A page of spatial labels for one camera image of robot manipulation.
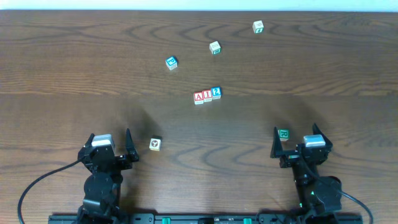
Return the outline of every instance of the row of blocks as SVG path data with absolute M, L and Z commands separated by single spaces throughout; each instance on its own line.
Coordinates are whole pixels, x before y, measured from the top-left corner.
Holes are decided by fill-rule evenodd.
M 221 98 L 221 87 L 213 87 L 210 90 L 193 93 L 193 101 L 196 105 L 203 104 Z
M 255 34 L 260 34 L 262 33 L 262 31 L 264 31 L 264 24 L 262 23 L 262 21 L 256 21 L 253 22 L 252 28 Z M 210 44 L 210 51 L 213 55 L 221 53 L 221 46 L 218 41 L 214 41 Z M 177 59 L 173 56 L 169 57 L 168 59 L 166 59 L 166 65 L 170 70 L 177 68 Z

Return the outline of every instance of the green and white block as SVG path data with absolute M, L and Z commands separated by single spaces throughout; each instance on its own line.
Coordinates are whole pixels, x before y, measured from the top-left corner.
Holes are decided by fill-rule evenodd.
M 290 133 L 288 129 L 280 129 L 278 130 L 279 133 L 279 138 L 281 141 L 287 141 L 289 140 Z
M 262 21 L 253 22 L 253 31 L 255 34 L 259 34 L 264 31 L 264 24 L 262 23 Z
M 213 55 L 221 53 L 221 46 L 218 41 L 210 44 L 210 51 Z

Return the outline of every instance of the blue and white block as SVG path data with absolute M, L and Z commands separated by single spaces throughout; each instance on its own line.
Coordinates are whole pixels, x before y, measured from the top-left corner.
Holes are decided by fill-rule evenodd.
M 262 21 L 253 22 L 253 31 L 255 34 L 259 34 L 264 31 L 264 24 L 262 23 Z
M 177 60 L 171 56 L 168 59 L 166 59 L 166 65 L 167 68 L 169 68 L 170 70 L 173 70 L 175 68 L 177 68 Z
M 218 41 L 210 44 L 210 51 L 213 55 L 221 53 L 221 46 Z
M 211 88 L 211 94 L 213 95 L 213 100 L 220 99 L 221 98 L 221 88 L 219 86 Z

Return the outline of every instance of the wooden tabletop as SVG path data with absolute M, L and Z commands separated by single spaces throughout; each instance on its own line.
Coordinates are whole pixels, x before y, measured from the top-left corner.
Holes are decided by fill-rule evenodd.
M 75 161 L 91 133 L 122 153 L 126 128 L 141 160 L 123 172 L 123 210 L 296 208 L 292 170 L 269 158 L 272 130 L 289 129 L 293 149 L 314 122 L 334 144 L 320 175 L 341 179 L 375 223 L 395 223 L 397 27 L 388 13 L 1 11 L 0 223 L 17 223 L 24 189 Z M 193 92 L 213 86 L 222 98 L 195 106 Z M 76 213 L 89 175 L 78 164 L 39 182 L 25 222 Z

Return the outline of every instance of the toy block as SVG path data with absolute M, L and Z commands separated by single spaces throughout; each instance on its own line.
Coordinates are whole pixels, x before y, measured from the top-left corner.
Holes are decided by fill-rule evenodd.
M 203 99 L 203 92 L 193 93 L 193 100 L 196 105 L 203 104 L 205 102 Z
M 262 21 L 253 22 L 253 31 L 255 34 L 262 33 L 263 30 L 264 25 L 262 24 Z
M 211 90 L 203 90 L 203 99 L 204 102 L 210 102 L 211 100 L 213 100 L 213 95 L 211 94 Z
M 278 133 L 281 141 L 289 140 L 290 134 L 288 129 L 280 129 L 278 130 Z
M 173 70 L 175 68 L 177 68 L 177 60 L 171 56 L 168 59 L 166 59 L 166 65 L 167 68 L 169 68 L 170 70 Z
M 153 151 L 160 151 L 161 144 L 162 144 L 161 139 L 151 138 L 149 143 L 149 149 Z
M 220 99 L 221 98 L 221 88 L 219 86 L 211 88 L 211 94 L 213 95 L 213 100 Z
M 221 53 L 221 46 L 218 41 L 210 44 L 210 51 L 213 55 Z

